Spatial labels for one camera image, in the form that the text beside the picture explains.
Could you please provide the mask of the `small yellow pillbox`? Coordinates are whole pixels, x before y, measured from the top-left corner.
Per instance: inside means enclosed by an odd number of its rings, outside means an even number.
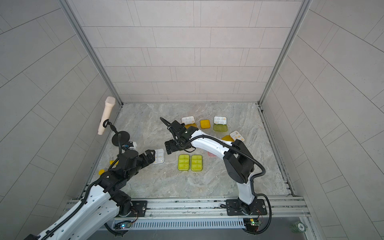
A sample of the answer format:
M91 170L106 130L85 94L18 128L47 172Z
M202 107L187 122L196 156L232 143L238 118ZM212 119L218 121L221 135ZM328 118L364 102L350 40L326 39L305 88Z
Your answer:
M201 120L200 126L202 129L209 129L211 127L211 123L209 120Z

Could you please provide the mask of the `green pillbox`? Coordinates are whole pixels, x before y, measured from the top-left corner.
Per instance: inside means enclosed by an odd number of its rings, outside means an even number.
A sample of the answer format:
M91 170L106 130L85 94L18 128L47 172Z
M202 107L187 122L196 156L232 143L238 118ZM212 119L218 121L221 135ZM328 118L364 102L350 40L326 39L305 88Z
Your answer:
M203 156L192 155L191 156L191 170L193 172L201 172L203 170Z
M215 116L213 129L215 132L227 132L228 131L227 118Z
M179 171L188 171L190 169L190 156L189 155L179 155L178 156L178 170Z

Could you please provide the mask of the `clear white pillbox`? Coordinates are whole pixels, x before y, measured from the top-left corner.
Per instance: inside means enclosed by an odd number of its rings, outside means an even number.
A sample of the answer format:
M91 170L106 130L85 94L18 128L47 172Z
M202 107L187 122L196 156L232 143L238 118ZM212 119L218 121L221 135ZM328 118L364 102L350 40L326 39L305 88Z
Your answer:
M165 162L165 157L164 157L164 150L163 149L157 149L155 150L155 161L153 164L162 164Z

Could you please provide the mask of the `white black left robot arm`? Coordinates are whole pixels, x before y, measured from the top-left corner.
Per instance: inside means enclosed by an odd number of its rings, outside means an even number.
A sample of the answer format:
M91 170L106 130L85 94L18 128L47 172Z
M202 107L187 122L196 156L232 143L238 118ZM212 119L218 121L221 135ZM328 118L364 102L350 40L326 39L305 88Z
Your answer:
M109 169L89 185L75 206L40 234L30 234L26 239L85 240L116 216L134 214L137 218L139 212L122 188L141 169L154 163L155 154L154 150L141 155L135 150L120 153Z

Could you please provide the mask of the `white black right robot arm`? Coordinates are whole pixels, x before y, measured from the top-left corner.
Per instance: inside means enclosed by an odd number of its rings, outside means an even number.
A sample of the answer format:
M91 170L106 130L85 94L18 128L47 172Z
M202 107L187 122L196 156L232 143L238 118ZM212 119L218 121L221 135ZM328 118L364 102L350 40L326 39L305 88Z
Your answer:
M190 148L202 149L224 161L228 175L237 182L239 197L237 205L232 209L245 215L266 215L266 205L258 197L267 198L264 194L256 194L254 179L265 175L266 169L249 152L241 140L228 142L205 134L196 127L186 128L178 121L170 123L164 118L160 120L167 126L173 139L165 142L167 154L187 151Z

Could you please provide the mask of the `yellow six-slot pillbox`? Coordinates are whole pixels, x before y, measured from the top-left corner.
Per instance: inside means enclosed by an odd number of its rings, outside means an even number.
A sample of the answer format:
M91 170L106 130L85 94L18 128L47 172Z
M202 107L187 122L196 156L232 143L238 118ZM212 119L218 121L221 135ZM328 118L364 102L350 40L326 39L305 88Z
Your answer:
M189 117L183 117L181 118L182 123L185 124L185 127L188 129L189 127L197 127L195 117L189 116Z

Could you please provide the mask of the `black microphone stand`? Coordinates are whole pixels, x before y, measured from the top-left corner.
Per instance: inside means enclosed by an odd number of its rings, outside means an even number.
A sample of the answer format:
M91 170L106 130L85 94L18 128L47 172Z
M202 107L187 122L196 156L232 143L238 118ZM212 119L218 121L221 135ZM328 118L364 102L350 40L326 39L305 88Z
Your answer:
M112 144L116 147L122 147L127 145L130 141L130 134L126 131L118 131L117 128L109 121L109 119L103 122L103 127L110 127L114 136L112 137Z

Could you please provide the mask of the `left green circuit board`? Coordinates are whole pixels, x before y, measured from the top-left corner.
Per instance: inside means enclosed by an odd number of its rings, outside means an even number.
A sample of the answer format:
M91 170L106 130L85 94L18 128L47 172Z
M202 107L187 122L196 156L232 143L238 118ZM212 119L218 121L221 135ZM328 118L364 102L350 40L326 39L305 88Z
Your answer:
M115 224L114 229L115 230L127 230L131 228L133 225L133 222L131 221L122 221Z

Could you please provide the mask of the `green circuit board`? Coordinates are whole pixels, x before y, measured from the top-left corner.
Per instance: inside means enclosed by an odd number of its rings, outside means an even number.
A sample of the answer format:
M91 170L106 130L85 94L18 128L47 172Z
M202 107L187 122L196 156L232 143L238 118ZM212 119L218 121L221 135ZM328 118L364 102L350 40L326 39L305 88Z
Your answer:
M259 219L243 219L245 230L248 232L257 232L262 221Z
M133 225L133 222L131 221L122 221L115 224L114 229L115 230L127 230L131 228Z

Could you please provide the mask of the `beige microphone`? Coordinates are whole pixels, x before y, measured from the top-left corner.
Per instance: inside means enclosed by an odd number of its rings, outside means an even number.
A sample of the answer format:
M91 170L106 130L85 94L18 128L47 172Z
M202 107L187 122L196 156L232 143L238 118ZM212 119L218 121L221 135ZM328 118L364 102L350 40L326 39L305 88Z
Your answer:
M116 99L114 97L107 97L107 99L105 101L105 107L104 107L104 111L102 114L102 118L101 118L99 128L98 128L98 135L101 136L104 134L115 104L116 104Z

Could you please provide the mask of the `right green circuit board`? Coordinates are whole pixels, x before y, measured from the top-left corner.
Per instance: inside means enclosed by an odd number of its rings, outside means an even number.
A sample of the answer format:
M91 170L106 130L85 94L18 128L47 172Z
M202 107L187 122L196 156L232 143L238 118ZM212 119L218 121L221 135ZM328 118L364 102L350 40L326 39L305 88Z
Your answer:
M257 232L262 221L259 219L243 219L245 230L248 232Z

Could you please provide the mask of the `right poker chip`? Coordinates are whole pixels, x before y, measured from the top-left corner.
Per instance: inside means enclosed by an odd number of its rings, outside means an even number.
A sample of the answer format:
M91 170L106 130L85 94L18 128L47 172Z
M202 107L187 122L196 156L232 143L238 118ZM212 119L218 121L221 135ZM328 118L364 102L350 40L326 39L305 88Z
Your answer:
M290 229L293 233L305 233L307 231L307 226L302 222L295 222L290 225Z

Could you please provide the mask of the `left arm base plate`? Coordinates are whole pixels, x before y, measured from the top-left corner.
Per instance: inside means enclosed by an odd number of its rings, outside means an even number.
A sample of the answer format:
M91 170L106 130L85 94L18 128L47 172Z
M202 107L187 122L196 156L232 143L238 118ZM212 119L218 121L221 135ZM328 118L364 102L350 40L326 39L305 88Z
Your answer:
M119 217L136 218L144 217L147 210L147 201L130 201L120 206Z

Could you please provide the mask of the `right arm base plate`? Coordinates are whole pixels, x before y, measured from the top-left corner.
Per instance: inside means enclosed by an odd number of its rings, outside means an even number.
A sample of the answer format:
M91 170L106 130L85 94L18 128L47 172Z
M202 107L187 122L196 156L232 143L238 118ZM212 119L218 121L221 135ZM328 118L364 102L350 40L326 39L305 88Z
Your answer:
M240 199L228 199L221 208L227 210L228 216L265 216L268 214L267 205L263 199L254 199L250 205L245 204Z

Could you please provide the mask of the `aluminium rail frame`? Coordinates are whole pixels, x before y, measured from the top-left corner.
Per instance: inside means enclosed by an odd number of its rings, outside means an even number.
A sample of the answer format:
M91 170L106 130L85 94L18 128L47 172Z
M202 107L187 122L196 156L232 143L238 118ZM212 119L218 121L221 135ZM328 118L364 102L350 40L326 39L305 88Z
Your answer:
M133 199L132 201L147 201L147 210L144 217L122 218L113 216L118 220L160 220L160 219L219 219L219 218L259 218L267 220L269 216L275 218L309 217L308 206L302 197L269 196L267 201L268 214L265 216L228 216L227 210L221 208L226 198L163 198L163 199Z

